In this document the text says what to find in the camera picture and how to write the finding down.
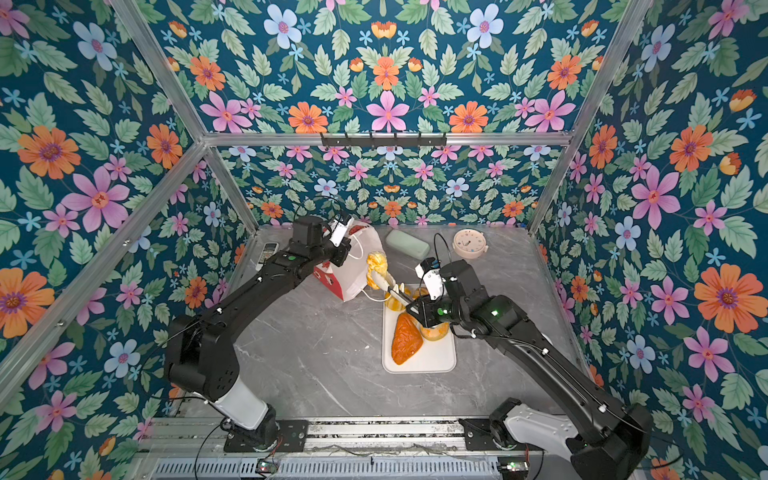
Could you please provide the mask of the round fake bagel bread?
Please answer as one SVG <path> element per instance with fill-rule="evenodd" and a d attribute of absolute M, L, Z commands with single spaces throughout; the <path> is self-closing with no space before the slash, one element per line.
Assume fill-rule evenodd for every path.
<path fill-rule="evenodd" d="M 421 336 L 425 340 L 432 341 L 432 342 L 439 341 L 445 338 L 451 332 L 450 324 L 447 322 L 443 322 L 437 326 L 429 327 L 429 328 L 419 326 L 418 329 Z"/>

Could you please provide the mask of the white red paper bag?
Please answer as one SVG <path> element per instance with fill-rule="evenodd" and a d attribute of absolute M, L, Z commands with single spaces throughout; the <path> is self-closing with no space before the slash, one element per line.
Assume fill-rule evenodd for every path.
<path fill-rule="evenodd" d="M 368 257 L 384 252 L 379 234 L 364 222 L 355 221 L 345 238 L 351 240 L 351 249 L 343 265 L 326 261 L 313 271 L 314 278 L 342 302 L 354 299 L 368 285 Z"/>

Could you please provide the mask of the brown triangular fake pastry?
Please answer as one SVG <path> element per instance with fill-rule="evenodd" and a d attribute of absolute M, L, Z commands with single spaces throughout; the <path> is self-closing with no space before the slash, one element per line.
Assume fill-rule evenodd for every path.
<path fill-rule="evenodd" d="M 391 358 L 396 365 L 403 365 L 423 346 L 424 339 L 414 321 L 406 312 L 398 316 L 391 344 Z"/>

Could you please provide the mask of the golden fake croissant roll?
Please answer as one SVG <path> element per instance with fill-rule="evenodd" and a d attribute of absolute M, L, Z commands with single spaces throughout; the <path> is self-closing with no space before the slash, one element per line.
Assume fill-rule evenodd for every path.
<path fill-rule="evenodd" d="M 381 252 L 372 252 L 367 260 L 367 283 L 374 290 L 387 290 L 388 281 L 388 261 L 386 255 Z"/>

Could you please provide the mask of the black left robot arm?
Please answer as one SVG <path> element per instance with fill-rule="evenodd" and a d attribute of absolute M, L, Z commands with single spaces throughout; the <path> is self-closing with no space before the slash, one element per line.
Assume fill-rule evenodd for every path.
<path fill-rule="evenodd" d="M 272 405 L 260 398 L 241 347 L 256 325 L 284 296 L 323 263 L 341 266 L 351 250 L 349 214 L 333 220 L 298 218 L 285 245 L 262 260 L 261 268 L 218 303 L 169 324 L 164 377 L 203 400 L 222 417 L 224 431 L 247 449 L 266 452 L 278 442 Z"/>

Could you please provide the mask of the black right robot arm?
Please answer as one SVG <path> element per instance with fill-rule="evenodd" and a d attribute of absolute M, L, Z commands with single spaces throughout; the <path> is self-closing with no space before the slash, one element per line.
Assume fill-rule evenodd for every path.
<path fill-rule="evenodd" d="M 485 341 L 516 362 L 561 414 L 509 398 L 489 417 L 503 448 L 528 444 L 569 461 L 582 479 L 627 479 L 648 453 L 653 421 L 643 406 L 627 406 L 579 370 L 506 295 L 491 295 L 465 260 L 441 265 L 434 257 L 415 268 L 426 294 L 405 310 L 423 327 L 448 324 L 462 338 Z"/>

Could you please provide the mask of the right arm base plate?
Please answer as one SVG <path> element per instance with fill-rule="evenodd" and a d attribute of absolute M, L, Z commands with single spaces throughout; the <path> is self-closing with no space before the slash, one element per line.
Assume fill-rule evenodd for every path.
<path fill-rule="evenodd" d="M 459 425 L 463 428 L 465 449 L 467 451 L 502 451 L 492 435 L 490 421 L 485 418 L 459 418 Z"/>

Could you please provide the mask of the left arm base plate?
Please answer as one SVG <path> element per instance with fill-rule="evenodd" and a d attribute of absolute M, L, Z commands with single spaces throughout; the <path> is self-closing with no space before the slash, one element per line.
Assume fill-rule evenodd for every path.
<path fill-rule="evenodd" d="M 226 453 L 302 452 L 308 438 L 306 420 L 267 419 L 255 430 L 227 427 L 223 450 Z"/>

